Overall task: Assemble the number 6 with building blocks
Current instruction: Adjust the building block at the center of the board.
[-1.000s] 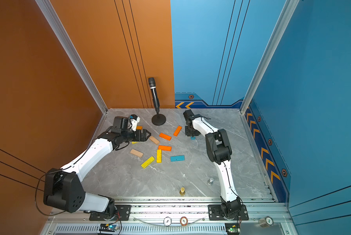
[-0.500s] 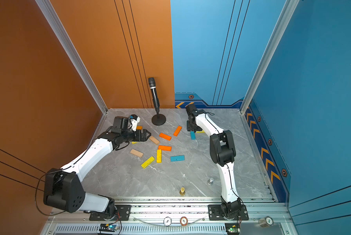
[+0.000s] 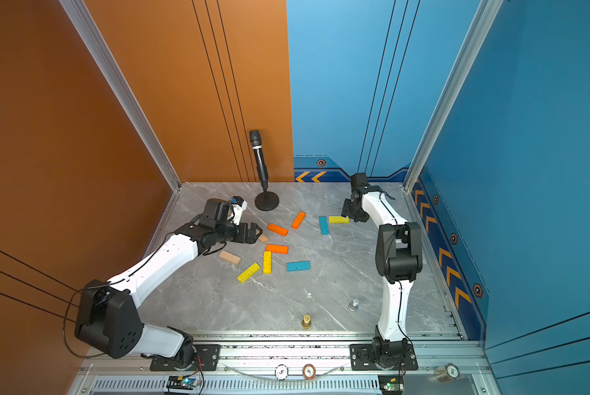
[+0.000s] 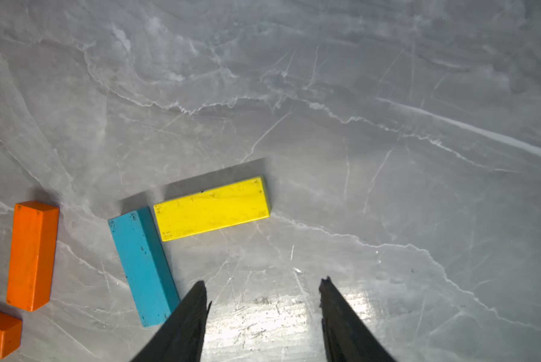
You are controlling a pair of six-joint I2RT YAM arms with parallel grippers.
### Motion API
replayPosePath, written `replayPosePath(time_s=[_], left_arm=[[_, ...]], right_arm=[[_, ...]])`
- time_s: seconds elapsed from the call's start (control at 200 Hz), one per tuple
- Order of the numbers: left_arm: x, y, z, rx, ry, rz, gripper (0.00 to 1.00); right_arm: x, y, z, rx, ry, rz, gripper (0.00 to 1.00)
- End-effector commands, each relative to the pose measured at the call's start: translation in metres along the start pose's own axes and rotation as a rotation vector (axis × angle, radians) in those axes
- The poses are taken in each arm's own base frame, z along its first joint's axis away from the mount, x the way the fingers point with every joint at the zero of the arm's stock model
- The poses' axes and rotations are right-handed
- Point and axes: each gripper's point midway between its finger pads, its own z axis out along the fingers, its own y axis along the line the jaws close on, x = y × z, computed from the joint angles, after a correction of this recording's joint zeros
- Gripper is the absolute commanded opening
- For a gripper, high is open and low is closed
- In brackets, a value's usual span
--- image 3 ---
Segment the teal block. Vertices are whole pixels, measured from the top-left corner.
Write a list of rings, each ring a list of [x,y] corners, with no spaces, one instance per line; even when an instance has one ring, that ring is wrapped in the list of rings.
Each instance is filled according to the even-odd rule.
[[[311,269],[311,263],[309,261],[301,261],[301,262],[293,262],[287,264],[287,271],[291,272],[299,272],[299,271],[306,271]]]
[[[327,217],[319,217],[319,226],[321,235],[329,235],[329,222]]]

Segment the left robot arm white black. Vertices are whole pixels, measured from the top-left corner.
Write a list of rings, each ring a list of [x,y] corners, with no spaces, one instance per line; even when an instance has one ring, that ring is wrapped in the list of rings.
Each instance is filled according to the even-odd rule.
[[[145,324],[138,307],[179,268],[211,254],[215,245],[252,245],[263,233],[255,223],[205,226],[194,219],[184,224],[132,268],[108,281],[93,280],[81,290],[75,337],[113,359],[140,354],[184,370],[196,358],[194,338],[180,329]]]

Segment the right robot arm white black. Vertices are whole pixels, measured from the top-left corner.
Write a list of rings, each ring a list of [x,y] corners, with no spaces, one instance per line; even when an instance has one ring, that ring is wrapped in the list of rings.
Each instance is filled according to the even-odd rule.
[[[378,187],[358,187],[344,202],[342,215],[377,226],[375,267],[383,281],[381,313],[372,339],[373,363],[382,370],[416,370],[417,356],[408,336],[408,301],[423,269],[420,226],[402,217]]]

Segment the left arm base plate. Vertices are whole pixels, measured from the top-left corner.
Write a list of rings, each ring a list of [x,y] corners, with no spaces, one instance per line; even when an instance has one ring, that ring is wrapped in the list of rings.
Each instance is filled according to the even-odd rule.
[[[151,359],[150,371],[203,371],[217,370],[221,346],[219,344],[199,344],[182,347],[174,357],[155,355]]]

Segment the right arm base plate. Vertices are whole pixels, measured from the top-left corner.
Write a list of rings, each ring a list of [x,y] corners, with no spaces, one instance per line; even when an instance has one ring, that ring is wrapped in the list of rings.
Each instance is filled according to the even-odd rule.
[[[418,370],[418,358],[408,342],[391,342],[382,346],[351,344],[349,359],[352,370]]]

